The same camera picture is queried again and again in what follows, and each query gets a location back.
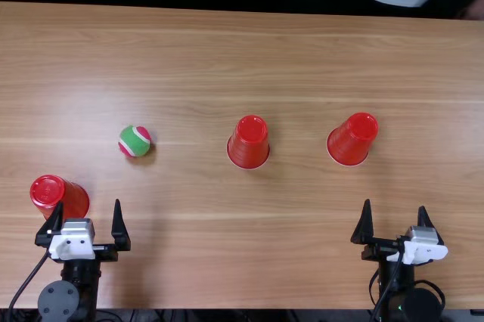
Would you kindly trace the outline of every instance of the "hand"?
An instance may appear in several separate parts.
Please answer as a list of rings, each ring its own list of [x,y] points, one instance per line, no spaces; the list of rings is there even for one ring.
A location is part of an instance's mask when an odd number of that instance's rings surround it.
[[[464,19],[484,21],[484,0],[474,0],[464,12]]]

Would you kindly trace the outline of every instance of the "wooden table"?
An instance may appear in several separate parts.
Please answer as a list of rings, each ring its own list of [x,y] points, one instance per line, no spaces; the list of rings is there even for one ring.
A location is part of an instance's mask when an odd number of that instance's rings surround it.
[[[0,4],[0,305],[44,251],[29,186],[52,173],[88,191],[99,243],[122,201],[132,251],[102,266],[100,308],[370,308],[377,265],[349,242],[367,197],[379,237],[425,205],[450,253],[417,276],[482,308],[482,39],[464,21]],[[358,111],[380,134],[346,168],[325,141]],[[247,172],[225,146],[249,113],[271,156]],[[128,124],[149,156],[118,150]]]

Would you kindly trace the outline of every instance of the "black cable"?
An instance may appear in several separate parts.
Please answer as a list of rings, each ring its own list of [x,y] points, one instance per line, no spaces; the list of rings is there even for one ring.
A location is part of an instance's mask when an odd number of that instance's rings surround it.
[[[98,309],[96,312],[97,312],[97,313],[101,312],[101,313],[105,313],[105,314],[110,314],[111,316],[114,316],[114,317],[116,317],[118,320],[120,320],[121,322],[123,322],[123,319],[122,319],[120,316],[118,316],[116,313],[109,312],[109,311],[105,311],[104,309]]]
[[[10,305],[8,306],[8,311],[7,311],[7,322],[12,322],[12,311],[14,310],[14,305],[15,302],[18,300],[18,297],[20,297],[20,294],[22,294],[23,290],[26,289],[26,287],[29,285],[30,281],[35,277],[39,269],[43,266],[45,261],[48,258],[48,249],[45,250],[45,254],[43,257],[40,258],[39,263],[37,263],[36,267],[30,272],[29,276],[27,279],[25,279],[25,282],[22,283],[18,291],[15,293],[15,296],[12,299],[12,302],[10,302]]]
[[[425,280],[425,279],[421,279],[421,280],[416,280],[415,282],[413,282],[412,284],[415,286],[417,284],[426,284],[427,286],[430,286],[431,288],[433,288],[433,290],[435,290],[437,292],[437,294],[439,295],[440,297],[440,305],[442,306],[442,310],[444,310],[445,308],[445,294],[444,292],[438,288],[438,286],[432,282],[429,282],[428,280]]]
[[[375,274],[373,274],[373,277],[370,279],[370,285],[368,286],[368,291],[370,292],[370,299],[373,302],[373,305],[375,305],[375,300],[373,299],[373,294],[371,294],[371,287],[373,286],[373,283],[375,283],[375,280],[378,277],[378,269],[375,271]]]
[[[156,313],[156,314],[157,314],[158,318],[159,318],[159,319],[160,319],[162,322],[164,322],[164,321],[165,321],[165,310],[164,310],[164,309],[162,309],[161,311],[160,311],[159,309],[155,309],[155,310],[154,310],[154,313]]]
[[[367,309],[367,310],[366,310],[366,312],[367,312],[369,315],[371,315],[371,309]]]
[[[135,316],[136,310],[133,309],[133,312],[131,313],[131,317],[129,318],[129,322],[133,322],[133,317]]]
[[[370,319],[368,322],[373,322],[374,319],[377,317],[377,313],[380,310],[381,305],[383,304],[383,301],[386,298],[386,295],[390,291],[390,287],[392,286],[393,282],[396,279],[396,275],[398,274],[400,267],[402,266],[402,261],[403,261],[403,254],[405,252],[405,248],[402,246],[399,248],[399,260],[396,262],[396,267],[395,270],[392,273],[391,278],[389,279],[388,283],[385,286],[385,289],[383,290],[383,293],[380,294],[380,298],[377,301],[377,304],[375,305],[375,308],[373,308],[373,313],[370,316]]]
[[[291,314],[291,316],[293,316],[293,318],[296,322],[299,322],[299,318],[297,317],[297,314],[293,309],[290,310],[290,314]]]

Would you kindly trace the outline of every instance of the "red plastic cup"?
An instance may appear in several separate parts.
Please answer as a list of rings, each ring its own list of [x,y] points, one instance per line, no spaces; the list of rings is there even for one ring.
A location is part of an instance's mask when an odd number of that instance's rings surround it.
[[[227,143],[228,158],[242,169],[256,169],[269,157],[268,127],[260,116],[245,116]]]
[[[37,178],[30,187],[30,198],[46,219],[58,203],[64,203],[64,220],[84,218],[89,210],[89,196],[85,190],[54,175]]]
[[[327,138],[327,151],[338,163],[356,166],[362,163],[378,134],[378,122],[368,113],[356,113]]]

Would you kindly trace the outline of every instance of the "tennis ball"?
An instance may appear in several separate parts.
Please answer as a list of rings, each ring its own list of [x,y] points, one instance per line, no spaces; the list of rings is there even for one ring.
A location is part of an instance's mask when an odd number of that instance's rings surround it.
[[[151,136],[144,127],[130,125],[119,135],[119,148],[128,157],[144,156],[150,149]]]

